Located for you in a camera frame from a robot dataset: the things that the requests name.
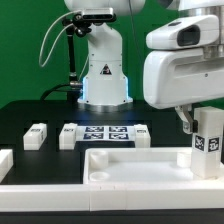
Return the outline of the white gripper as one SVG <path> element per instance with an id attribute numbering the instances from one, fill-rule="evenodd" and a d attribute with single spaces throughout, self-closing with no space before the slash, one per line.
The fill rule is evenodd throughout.
<path id="1" fill-rule="evenodd" d="M 207 58 L 205 47 L 219 38 L 215 15 L 178 18 L 146 36 L 145 101 L 158 109 L 175 107 L 186 134 L 198 132 L 191 104 L 224 97 L 224 57 Z"/>

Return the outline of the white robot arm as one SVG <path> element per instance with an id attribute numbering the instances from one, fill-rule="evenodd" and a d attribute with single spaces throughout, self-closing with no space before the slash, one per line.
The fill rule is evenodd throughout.
<path id="1" fill-rule="evenodd" d="M 180 17 L 151 31 L 152 50 L 143 67 L 145 101 L 157 109 L 173 107 L 183 130 L 197 133 L 200 120 L 191 105 L 224 97 L 224 0 L 157 0 Z M 100 110 L 127 104 L 122 73 L 122 38 L 108 24 L 140 12 L 146 0 L 64 0 L 74 14 L 78 36 L 88 37 L 89 71 L 81 105 Z"/>

